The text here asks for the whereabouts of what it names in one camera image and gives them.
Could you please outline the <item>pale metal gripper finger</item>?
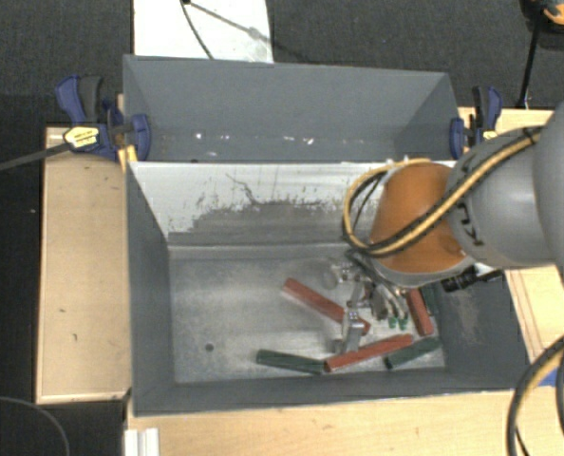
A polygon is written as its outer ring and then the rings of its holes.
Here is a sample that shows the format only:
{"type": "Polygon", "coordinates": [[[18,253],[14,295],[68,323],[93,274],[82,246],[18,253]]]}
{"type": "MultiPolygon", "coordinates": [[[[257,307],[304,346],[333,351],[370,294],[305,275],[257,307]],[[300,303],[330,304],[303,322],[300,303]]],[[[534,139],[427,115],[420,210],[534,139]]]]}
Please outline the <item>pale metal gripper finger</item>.
{"type": "Polygon", "coordinates": [[[356,312],[348,312],[347,351],[357,352],[363,336],[365,322],[356,312]]]}
{"type": "Polygon", "coordinates": [[[342,323],[342,336],[336,341],[335,352],[347,353],[352,351],[352,321],[342,323]]]}

